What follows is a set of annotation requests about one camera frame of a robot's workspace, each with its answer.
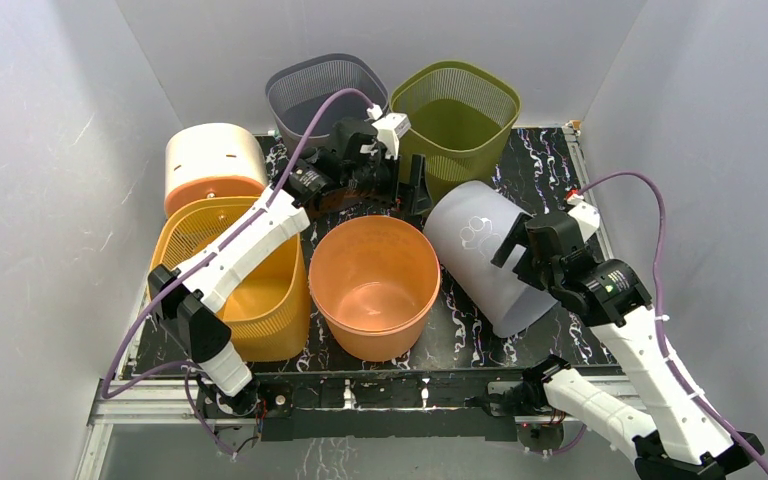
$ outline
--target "gray floor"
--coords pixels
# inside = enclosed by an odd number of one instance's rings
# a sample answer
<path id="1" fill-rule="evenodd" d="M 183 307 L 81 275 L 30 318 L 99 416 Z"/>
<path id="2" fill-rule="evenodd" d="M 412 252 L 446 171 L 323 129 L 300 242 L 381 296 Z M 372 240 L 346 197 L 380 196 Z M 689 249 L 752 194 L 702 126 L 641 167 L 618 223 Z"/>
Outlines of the gray floor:
<path id="1" fill-rule="evenodd" d="M 571 438 L 579 424 L 570 425 Z M 233 441 L 247 429 L 229 434 Z M 262 443 L 231 463 L 218 458 L 199 426 L 114 429 L 102 478 L 198 479 L 612 479 L 637 475 L 631 463 L 588 432 L 566 455 L 544 461 L 516 444 L 481 438 L 325 438 Z"/>

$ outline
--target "olive green basket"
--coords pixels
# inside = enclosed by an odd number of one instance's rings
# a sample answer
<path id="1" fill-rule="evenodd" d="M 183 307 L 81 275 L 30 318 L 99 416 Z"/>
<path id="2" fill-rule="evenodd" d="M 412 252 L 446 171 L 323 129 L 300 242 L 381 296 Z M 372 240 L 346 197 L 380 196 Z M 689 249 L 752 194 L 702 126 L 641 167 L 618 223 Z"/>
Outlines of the olive green basket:
<path id="1" fill-rule="evenodd" d="M 436 203 L 464 182 L 490 181 L 519 117 L 520 99 L 484 70 L 445 61 L 399 86 L 390 106 L 411 122 L 399 146 L 407 163 L 400 169 L 401 180 L 408 180 L 413 154 L 424 154 L 428 190 Z"/>

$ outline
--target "yellow basket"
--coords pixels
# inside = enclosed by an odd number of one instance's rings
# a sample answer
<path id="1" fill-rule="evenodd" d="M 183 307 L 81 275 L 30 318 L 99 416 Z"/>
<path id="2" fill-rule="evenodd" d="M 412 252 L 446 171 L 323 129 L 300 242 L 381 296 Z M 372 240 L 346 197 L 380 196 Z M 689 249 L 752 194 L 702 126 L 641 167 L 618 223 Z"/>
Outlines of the yellow basket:
<path id="1" fill-rule="evenodd" d="M 163 264 L 175 269 L 236 222 L 255 200 L 209 198 L 176 211 L 163 227 L 151 268 Z M 296 235 L 243 280 L 217 316 L 231 327 L 231 342 L 243 360 L 286 360 L 301 352 L 307 342 L 310 302 L 301 241 Z"/>

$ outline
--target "dark gray basket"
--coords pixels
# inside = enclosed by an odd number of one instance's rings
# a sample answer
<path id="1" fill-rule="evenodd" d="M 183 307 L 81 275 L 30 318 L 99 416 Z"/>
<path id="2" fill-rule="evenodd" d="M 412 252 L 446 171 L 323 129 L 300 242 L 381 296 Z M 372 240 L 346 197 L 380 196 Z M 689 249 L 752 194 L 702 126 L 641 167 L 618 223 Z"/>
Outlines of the dark gray basket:
<path id="1" fill-rule="evenodd" d="M 266 100 L 278 131 L 292 154 L 319 107 L 331 94 L 356 88 L 388 111 L 387 89 L 361 59 L 343 53 L 312 58 L 285 68 L 266 82 Z M 325 145 L 331 128 L 345 117 L 366 119 L 366 103 L 357 95 L 338 98 L 320 119 L 305 146 Z"/>

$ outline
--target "black marble surface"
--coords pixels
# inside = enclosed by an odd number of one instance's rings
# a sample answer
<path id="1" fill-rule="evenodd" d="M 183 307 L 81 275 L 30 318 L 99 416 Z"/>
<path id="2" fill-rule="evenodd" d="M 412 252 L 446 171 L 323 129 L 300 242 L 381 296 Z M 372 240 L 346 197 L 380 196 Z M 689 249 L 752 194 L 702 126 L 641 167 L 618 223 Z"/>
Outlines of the black marble surface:
<path id="1" fill-rule="evenodd" d="M 267 154 L 267 172 L 274 176 L 287 163 L 286 149 L 271 137 L 259 137 L 259 141 Z M 566 193 L 580 186 L 560 128 L 512 130 L 496 174 L 486 181 L 530 213 L 562 209 Z M 330 229 L 348 219 L 372 214 L 386 214 L 386 211 L 378 206 L 358 204 L 319 218 L 302 232 L 306 260 L 310 261 L 313 249 Z M 581 322 L 560 305 L 525 331 L 509 338 L 496 337 L 484 315 L 443 269 L 442 287 L 425 330 L 416 345 L 401 357 L 373 363 L 348 355 L 331 336 L 325 319 L 314 306 L 310 335 L 301 354 L 283 362 L 254 363 L 251 368 L 255 373 L 264 373 L 523 367 L 549 353 L 577 365 L 615 363 Z M 180 348 L 149 322 L 143 330 L 136 358 L 126 373 L 139 374 L 183 358 Z M 169 375 L 180 376 L 180 373 L 172 371 Z"/>

